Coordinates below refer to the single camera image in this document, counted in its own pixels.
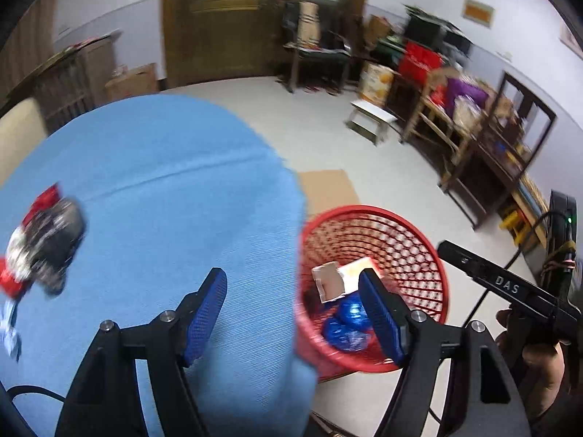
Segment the purple pillow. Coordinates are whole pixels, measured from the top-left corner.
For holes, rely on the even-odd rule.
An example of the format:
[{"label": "purple pillow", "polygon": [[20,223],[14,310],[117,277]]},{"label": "purple pillow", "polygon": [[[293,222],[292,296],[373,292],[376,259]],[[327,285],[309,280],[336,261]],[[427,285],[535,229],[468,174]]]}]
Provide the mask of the purple pillow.
[{"label": "purple pillow", "polygon": [[480,87],[473,86],[467,82],[463,82],[459,78],[447,79],[447,89],[445,90],[445,113],[450,118],[454,117],[455,99],[459,96],[467,95],[477,106],[484,109],[488,101],[488,93],[480,89]]}]

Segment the blue tablecloth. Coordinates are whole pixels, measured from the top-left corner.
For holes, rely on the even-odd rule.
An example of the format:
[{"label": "blue tablecloth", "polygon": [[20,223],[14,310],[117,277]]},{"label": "blue tablecloth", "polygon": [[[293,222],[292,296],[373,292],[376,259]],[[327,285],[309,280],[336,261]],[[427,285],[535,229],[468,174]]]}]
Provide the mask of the blue tablecloth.
[{"label": "blue tablecloth", "polygon": [[[59,182],[79,199],[87,234],[63,293],[34,285],[19,304],[18,363],[0,379],[65,395],[99,323],[149,322],[195,291],[214,266],[228,293],[204,356],[187,377],[212,436],[298,436],[316,386],[293,354],[303,197],[282,160],[211,103],[151,95],[82,115],[46,139],[0,190],[0,249],[31,202]],[[161,435],[147,368],[138,362],[146,424]],[[39,436],[61,403],[20,395]]]}]

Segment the blue gripper pad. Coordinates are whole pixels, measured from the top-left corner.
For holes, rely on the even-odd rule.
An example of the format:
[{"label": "blue gripper pad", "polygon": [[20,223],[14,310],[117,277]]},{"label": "blue gripper pad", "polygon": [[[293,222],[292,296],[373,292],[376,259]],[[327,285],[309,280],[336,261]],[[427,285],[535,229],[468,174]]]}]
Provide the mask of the blue gripper pad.
[{"label": "blue gripper pad", "polygon": [[183,358],[187,366],[200,358],[211,337],[217,317],[227,295],[227,275],[220,268],[213,268],[196,293],[203,294],[187,329],[186,348]]},{"label": "blue gripper pad", "polygon": [[402,366],[411,342],[406,319],[409,307],[401,296],[387,291],[370,268],[360,273],[359,294],[384,354]]}]

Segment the metal screw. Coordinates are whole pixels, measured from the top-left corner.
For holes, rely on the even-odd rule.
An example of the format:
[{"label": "metal screw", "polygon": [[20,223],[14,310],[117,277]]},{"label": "metal screw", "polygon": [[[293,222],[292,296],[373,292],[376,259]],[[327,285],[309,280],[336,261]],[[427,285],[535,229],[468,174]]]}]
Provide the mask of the metal screw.
[{"label": "metal screw", "polygon": [[107,319],[99,324],[99,330],[103,330],[104,332],[109,332],[115,326],[116,326],[116,323],[113,320]]},{"label": "metal screw", "polygon": [[425,314],[424,311],[419,311],[419,310],[415,310],[413,312],[411,312],[411,318],[415,321],[415,322],[425,322],[427,320],[427,314]]},{"label": "metal screw", "polygon": [[486,329],[486,326],[479,320],[472,321],[471,326],[478,333],[482,333]]},{"label": "metal screw", "polygon": [[174,311],[164,311],[159,315],[162,322],[172,322],[176,318],[176,312]]}]

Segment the basket rim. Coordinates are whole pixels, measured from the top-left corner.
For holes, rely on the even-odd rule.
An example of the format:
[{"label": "basket rim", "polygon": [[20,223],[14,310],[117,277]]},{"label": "basket rim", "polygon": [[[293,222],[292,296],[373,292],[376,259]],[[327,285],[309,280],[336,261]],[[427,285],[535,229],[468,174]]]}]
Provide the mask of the basket rim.
[{"label": "basket rim", "polygon": [[[417,227],[411,224],[409,221],[405,220],[403,217],[391,212],[390,210],[385,210],[384,208],[380,207],[373,207],[372,205],[345,205],[343,207],[332,208],[327,210],[312,220],[310,220],[307,224],[305,224],[302,233],[301,233],[301,248],[304,247],[304,243],[307,237],[312,233],[316,227],[320,226],[323,222],[333,219],[334,217],[347,214],[347,213],[363,213],[363,214],[370,214],[376,215],[378,217],[384,217],[387,220],[392,220],[401,226],[411,230],[425,245],[427,251],[431,254],[433,259],[435,260],[435,264],[437,266],[437,272],[441,277],[441,284],[442,284],[442,309],[441,315],[439,316],[439,323],[445,324],[447,320],[447,313],[448,313],[448,306],[450,302],[450,288],[447,280],[447,275],[445,274],[445,268],[437,255],[436,249],[433,247],[431,242],[427,239],[427,237],[419,231]],[[296,316],[296,324],[298,326],[299,331],[302,332],[303,335],[307,338],[310,342],[311,346],[316,348],[317,352],[321,355],[327,357],[332,362],[336,363],[339,366],[344,368],[348,368],[350,370],[362,371],[365,373],[386,373],[389,371],[395,371],[399,369],[399,367],[394,364],[393,362],[390,363],[366,363],[363,362],[358,357],[353,357],[346,353],[340,353],[338,350],[333,348],[329,345],[325,340],[312,340],[310,337],[317,334],[320,335],[319,332],[316,332],[312,325],[312,321],[308,316],[307,311],[305,310],[304,305],[300,300],[300,295],[298,294],[296,297],[296,304],[294,307],[294,314]]]}]

